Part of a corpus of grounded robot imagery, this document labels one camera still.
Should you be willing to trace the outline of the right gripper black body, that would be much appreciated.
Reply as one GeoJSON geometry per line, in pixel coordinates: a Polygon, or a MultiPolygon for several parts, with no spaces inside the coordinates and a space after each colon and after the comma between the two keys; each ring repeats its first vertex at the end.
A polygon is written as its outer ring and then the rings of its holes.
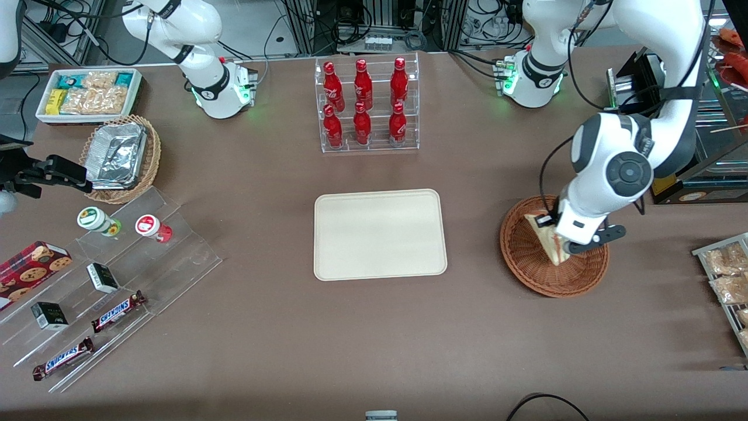
{"type": "Polygon", "coordinates": [[[13,180],[20,172],[32,168],[34,159],[26,148],[34,142],[1,135],[1,183],[13,180]]]}

